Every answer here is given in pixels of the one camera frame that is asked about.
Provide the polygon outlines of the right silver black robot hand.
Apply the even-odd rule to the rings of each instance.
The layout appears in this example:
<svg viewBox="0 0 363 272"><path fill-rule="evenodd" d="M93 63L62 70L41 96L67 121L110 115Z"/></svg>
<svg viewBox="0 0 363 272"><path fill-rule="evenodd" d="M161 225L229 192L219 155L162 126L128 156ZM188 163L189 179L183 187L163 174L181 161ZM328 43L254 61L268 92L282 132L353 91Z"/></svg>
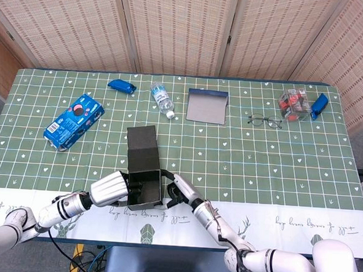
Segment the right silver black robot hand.
<svg viewBox="0 0 363 272"><path fill-rule="evenodd" d="M198 206L205 201L194 186L190 182L186 181L182 176L173 174L165 169L161 169L160 171L162 176L165 176L165 178L172 181L167 185L167 194L171 200L166 204L156 206L157 209L167 210L184 202L191 206L192 210L195 211L195 209L197 209Z"/></svg>

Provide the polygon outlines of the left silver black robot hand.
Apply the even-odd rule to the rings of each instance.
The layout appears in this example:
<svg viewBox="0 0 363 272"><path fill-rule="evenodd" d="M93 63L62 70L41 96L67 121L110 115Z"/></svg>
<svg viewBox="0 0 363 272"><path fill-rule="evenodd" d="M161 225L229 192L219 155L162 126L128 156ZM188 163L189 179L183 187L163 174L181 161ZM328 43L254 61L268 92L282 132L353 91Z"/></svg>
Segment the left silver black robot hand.
<svg viewBox="0 0 363 272"><path fill-rule="evenodd" d="M129 174L113 172L91 184L89 195L97 207L126 207L130 197L139 197L142 183L130 184Z"/></svg>

